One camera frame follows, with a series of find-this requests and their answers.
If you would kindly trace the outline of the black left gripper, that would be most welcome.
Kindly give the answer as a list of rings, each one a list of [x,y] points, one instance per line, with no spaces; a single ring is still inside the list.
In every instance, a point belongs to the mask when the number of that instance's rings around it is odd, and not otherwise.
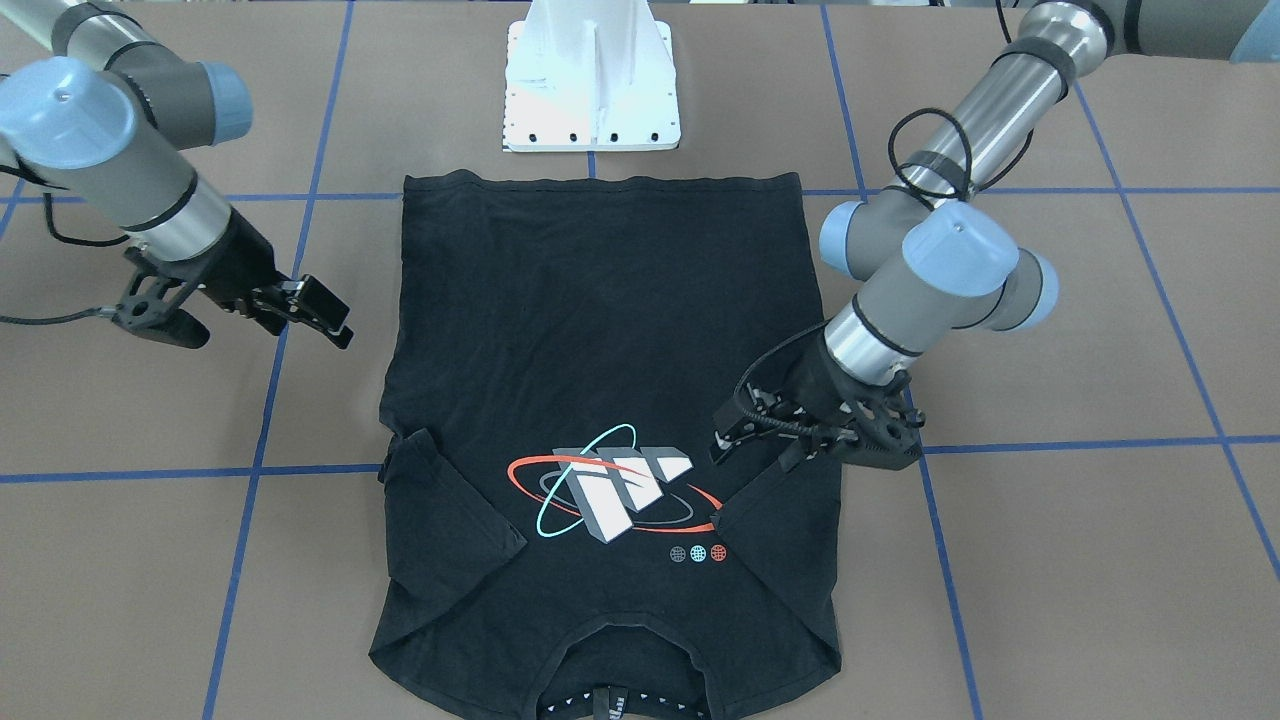
[[[782,473],[818,457],[845,462],[846,445],[860,451],[881,448],[876,410],[861,409],[864,402],[879,401],[881,387],[849,374],[819,333],[787,370],[780,391],[735,392],[713,413],[709,460],[721,465],[744,442],[786,438],[791,442],[777,460]],[[815,430],[800,433],[795,427]]]

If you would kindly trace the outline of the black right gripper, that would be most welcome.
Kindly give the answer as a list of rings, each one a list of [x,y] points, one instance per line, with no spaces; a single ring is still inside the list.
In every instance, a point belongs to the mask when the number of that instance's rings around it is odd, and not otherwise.
[[[269,334],[279,336],[285,322],[298,323],[324,334],[338,348],[348,348],[355,338],[347,325],[349,306],[319,278],[302,275],[297,281],[276,269],[273,246],[246,220],[232,210],[216,241],[191,263],[202,292],[227,313],[238,313],[260,324]],[[285,282],[285,301],[273,301],[279,284]]]

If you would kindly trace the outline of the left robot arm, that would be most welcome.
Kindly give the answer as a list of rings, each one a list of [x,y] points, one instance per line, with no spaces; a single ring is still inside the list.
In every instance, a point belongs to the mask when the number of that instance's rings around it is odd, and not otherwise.
[[[1275,63],[1275,1],[1038,1],[1001,53],[946,111],[908,126],[940,127],[900,156],[893,181],[826,218],[820,258],[859,282],[829,320],[794,336],[803,352],[777,386],[750,365],[716,411],[716,464],[754,439],[781,438],[783,469],[829,455],[901,470],[923,455],[925,414],[909,398],[911,366],[948,332],[1024,331],[1056,306],[1060,279],[975,204],[1024,158],[1036,127],[1076,82],[1114,56]]]

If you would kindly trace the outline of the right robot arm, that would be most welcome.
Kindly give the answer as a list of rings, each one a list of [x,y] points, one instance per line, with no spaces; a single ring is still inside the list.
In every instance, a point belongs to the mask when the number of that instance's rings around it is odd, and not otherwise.
[[[209,329],[184,305],[201,292],[270,334],[298,323],[349,345],[348,306],[320,279],[280,272],[273,246],[186,158],[250,132],[234,69],[184,60],[108,3],[5,1],[3,15],[50,51],[3,78],[3,170],[96,208],[134,266],[95,316],[198,348]]]

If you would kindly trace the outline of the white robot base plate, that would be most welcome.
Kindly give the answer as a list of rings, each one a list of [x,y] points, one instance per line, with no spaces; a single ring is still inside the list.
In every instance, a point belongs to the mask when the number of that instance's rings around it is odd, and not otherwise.
[[[646,1],[534,1],[506,36],[507,152],[680,146],[671,27]]]

